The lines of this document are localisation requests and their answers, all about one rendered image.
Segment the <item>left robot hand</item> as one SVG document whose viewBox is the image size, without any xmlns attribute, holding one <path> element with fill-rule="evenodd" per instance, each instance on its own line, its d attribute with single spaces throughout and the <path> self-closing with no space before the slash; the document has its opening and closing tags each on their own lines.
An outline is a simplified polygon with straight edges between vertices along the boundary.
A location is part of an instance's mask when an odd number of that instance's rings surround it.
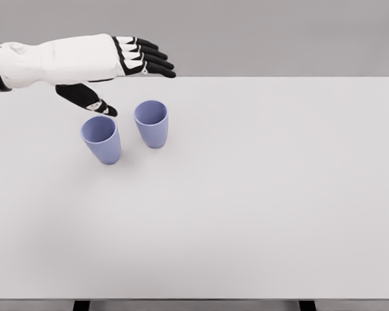
<svg viewBox="0 0 389 311">
<path fill-rule="evenodd" d="M 40 56 L 41 80 L 62 98 L 110 117 L 117 110 L 86 82 L 97 83 L 138 74 L 175 78 L 174 65 L 154 43 L 133 36 L 97 34 L 48 41 Z"/>
</svg>

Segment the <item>lavender plastic cup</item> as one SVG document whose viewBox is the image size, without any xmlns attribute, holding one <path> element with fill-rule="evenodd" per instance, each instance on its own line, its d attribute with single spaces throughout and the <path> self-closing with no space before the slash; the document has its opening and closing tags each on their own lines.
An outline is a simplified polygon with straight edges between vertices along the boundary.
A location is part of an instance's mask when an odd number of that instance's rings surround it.
<svg viewBox="0 0 389 311">
<path fill-rule="evenodd" d="M 121 157 L 121 140 L 115 121 L 96 116 L 87 120 L 80 135 L 91 153 L 103 164 L 112 165 Z"/>
<path fill-rule="evenodd" d="M 148 100 L 140 103 L 134 110 L 134 120 L 148 147 L 161 148 L 166 143 L 169 114 L 162 102 Z"/>
</svg>

